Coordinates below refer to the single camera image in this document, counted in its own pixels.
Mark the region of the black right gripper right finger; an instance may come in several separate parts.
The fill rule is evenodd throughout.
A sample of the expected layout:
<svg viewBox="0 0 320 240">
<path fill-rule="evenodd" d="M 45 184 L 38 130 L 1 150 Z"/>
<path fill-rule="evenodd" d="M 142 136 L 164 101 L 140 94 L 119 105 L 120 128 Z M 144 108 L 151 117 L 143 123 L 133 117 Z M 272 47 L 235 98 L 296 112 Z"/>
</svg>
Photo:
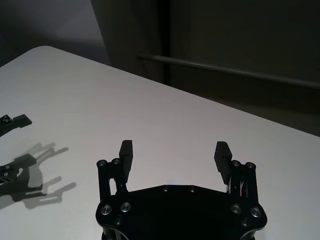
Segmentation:
<svg viewBox="0 0 320 240">
<path fill-rule="evenodd" d="M 256 165 L 254 163 L 242 164 L 238 160 L 234 160 L 225 141 L 216 143 L 214 161 L 223 183 L 227 186 L 227 194 L 236 200 L 247 203 L 259 202 Z"/>
</svg>

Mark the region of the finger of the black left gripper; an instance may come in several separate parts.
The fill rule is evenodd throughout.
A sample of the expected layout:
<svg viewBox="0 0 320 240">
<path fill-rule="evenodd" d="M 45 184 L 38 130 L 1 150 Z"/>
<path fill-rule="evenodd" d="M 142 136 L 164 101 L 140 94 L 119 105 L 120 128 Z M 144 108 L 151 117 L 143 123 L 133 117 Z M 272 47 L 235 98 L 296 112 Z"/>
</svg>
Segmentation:
<svg viewBox="0 0 320 240">
<path fill-rule="evenodd" d="M 11 118 L 6 114 L 0 118 L 0 136 L 2 137 L 14 129 L 24 128 L 31 124 L 32 121 L 25 114 L 14 118 Z"/>
<path fill-rule="evenodd" d="M 0 167 L 0 196 L 12 196 L 36 192 L 37 187 L 29 187 L 30 167 L 37 160 L 30 154 L 15 158 L 12 162 Z"/>
</svg>

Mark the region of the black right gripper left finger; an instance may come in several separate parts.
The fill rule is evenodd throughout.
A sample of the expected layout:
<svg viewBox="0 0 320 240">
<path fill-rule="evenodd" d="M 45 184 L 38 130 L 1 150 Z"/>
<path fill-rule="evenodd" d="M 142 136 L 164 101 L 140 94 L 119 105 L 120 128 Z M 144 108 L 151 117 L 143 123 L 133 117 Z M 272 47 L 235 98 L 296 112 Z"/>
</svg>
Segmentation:
<svg viewBox="0 0 320 240">
<path fill-rule="evenodd" d="M 125 196 L 128 194 L 127 182 L 133 162 L 133 141 L 123 140 L 119 155 L 111 162 L 102 159 L 96 163 L 98 170 L 98 185 L 100 201 L 107 200 L 112 196 L 110 179 L 116 185 L 116 195 Z"/>
</svg>

